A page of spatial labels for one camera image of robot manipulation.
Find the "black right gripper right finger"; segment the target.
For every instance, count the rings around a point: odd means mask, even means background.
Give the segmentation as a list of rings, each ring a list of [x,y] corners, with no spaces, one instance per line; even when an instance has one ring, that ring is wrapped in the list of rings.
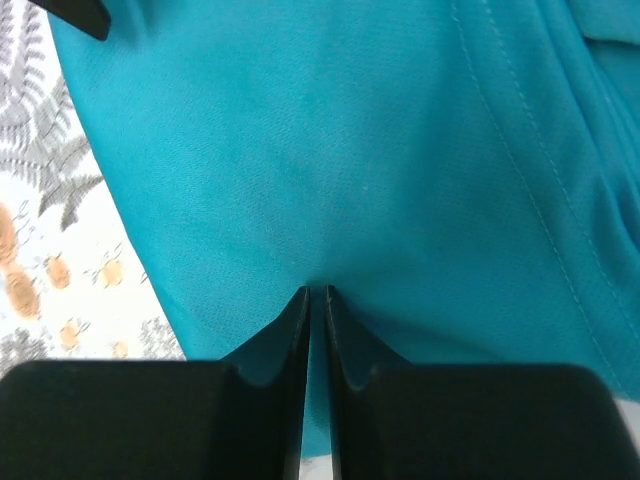
[[[324,304],[338,479],[631,479],[635,446],[607,387],[563,364],[408,361]]]

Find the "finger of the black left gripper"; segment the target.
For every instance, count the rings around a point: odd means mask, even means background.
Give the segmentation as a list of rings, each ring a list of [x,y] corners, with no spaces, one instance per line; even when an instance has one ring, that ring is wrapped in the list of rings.
[[[105,41],[111,16],[101,0],[30,0],[63,22],[92,38]]]

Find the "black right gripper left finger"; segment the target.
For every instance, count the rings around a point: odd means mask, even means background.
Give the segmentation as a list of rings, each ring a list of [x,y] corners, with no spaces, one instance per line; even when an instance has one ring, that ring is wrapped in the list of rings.
[[[310,292],[217,361],[29,361],[1,382],[5,479],[295,479]]]

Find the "teal t shirt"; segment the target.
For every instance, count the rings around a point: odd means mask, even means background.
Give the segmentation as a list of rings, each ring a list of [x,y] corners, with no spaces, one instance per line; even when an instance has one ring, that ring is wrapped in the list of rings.
[[[554,362],[639,408],[635,1],[110,1],[51,30],[190,358],[302,285],[417,363]]]

